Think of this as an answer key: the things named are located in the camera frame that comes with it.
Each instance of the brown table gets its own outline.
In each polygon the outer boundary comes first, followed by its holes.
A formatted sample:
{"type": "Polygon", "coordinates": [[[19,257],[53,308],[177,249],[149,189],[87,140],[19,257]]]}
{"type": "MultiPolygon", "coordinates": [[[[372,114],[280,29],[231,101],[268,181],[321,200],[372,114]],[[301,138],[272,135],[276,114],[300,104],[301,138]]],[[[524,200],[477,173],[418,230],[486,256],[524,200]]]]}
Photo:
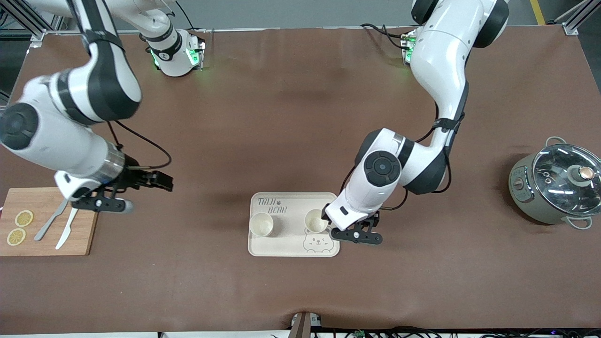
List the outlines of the brown table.
{"type": "MultiPolygon", "coordinates": [[[[0,333],[276,329],[303,310],[351,328],[601,326],[601,224],[535,224],[506,187],[511,166],[550,135],[601,154],[601,99],[578,38],[557,26],[509,27],[474,50],[451,189],[384,213],[380,246],[287,259],[248,253],[251,196],[337,192],[369,131],[418,138],[433,101],[383,35],[206,37],[205,70],[168,78],[137,36],[123,36],[144,93],[126,124],[172,153],[175,189],[127,192],[136,212],[101,214],[89,256],[0,259],[0,333]]],[[[47,36],[15,97],[26,80],[86,60],[79,37],[47,36]]],[[[141,163],[163,161],[118,134],[141,163]]],[[[51,171],[3,148],[0,163],[2,198],[11,187],[53,186],[51,171]]],[[[399,188],[390,204],[401,197],[399,188]]]]}

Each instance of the white tray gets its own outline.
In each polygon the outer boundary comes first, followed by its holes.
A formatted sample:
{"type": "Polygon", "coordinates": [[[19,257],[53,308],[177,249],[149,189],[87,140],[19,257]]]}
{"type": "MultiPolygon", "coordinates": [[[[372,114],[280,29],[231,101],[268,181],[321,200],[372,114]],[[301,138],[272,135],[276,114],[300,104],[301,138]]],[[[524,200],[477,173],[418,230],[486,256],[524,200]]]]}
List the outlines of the white tray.
{"type": "Polygon", "coordinates": [[[305,227],[305,215],[323,209],[336,195],[331,192],[258,192],[251,198],[251,214],[265,212],[273,218],[273,232],[257,237],[248,230],[248,252],[253,256],[334,257],[340,242],[330,238],[330,227],[311,233],[305,227]]]}

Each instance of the cutting board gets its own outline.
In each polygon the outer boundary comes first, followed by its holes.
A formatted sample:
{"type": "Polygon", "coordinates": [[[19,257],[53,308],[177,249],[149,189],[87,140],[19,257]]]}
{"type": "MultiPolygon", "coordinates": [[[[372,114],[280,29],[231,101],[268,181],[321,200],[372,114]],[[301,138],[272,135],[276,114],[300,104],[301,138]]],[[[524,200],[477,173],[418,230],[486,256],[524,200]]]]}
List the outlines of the cutting board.
{"type": "Polygon", "coordinates": [[[0,256],[83,256],[90,252],[97,213],[79,210],[71,224],[71,235],[63,246],[56,250],[56,243],[63,233],[71,204],[58,216],[46,236],[34,241],[34,236],[54,214],[64,197],[58,188],[13,188],[8,191],[0,217],[0,256]],[[14,247],[7,243],[8,233],[18,226],[14,218],[23,210],[34,214],[33,222],[24,227],[25,240],[14,247]]]}

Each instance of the white cup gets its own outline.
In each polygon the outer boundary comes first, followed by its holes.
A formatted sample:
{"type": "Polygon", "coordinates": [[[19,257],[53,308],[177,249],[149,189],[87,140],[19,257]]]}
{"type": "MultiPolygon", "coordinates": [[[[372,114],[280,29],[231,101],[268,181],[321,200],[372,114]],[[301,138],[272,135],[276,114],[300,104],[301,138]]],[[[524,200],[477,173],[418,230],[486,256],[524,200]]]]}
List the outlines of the white cup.
{"type": "Polygon", "coordinates": [[[273,231],[273,218],[264,212],[259,212],[251,217],[250,228],[257,237],[269,236],[273,231]]]}
{"type": "Polygon", "coordinates": [[[321,210],[313,209],[305,216],[305,227],[307,227],[310,232],[320,233],[326,230],[328,221],[322,220],[321,210]]]}

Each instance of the butter knife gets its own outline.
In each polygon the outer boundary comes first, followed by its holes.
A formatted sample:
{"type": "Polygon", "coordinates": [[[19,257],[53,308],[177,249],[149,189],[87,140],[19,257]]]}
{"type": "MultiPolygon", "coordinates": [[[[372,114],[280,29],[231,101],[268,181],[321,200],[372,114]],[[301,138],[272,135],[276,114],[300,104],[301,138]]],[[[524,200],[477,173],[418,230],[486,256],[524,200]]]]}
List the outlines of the butter knife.
{"type": "Polygon", "coordinates": [[[77,211],[79,209],[75,209],[75,208],[71,208],[71,213],[69,214],[69,219],[67,220],[67,224],[65,224],[65,230],[63,230],[63,234],[61,235],[61,238],[58,240],[58,243],[56,243],[56,250],[60,249],[62,247],[63,244],[65,244],[65,241],[67,240],[67,238],[69,238],[69,235],[71,235],[71,223],[73,222],[73,219],[75,218],[75,215],[77,214],[77,211]]]}
{"type": "Polygon", "coordinates": [[[58,206],[58,208],[56,209],[54,214],[50,217],[48,222],[46,222],[46,224],[44,224],[44,226],[40,229],[40,231],[38,231],[38,233],[35,234],[34,241],[40,241],[42,238],[44,238],[44,235],[50,228],[50,225],[52,224],[52,222],[54,222],[54,220],[57,217],[59,217],[63,213],[63,211],[65,211],[65,208],[67,207],[68,203],[69,203],[69,200],[65,198],[63,200],[63,202],[61,203],[61,205],[58,206]]]}

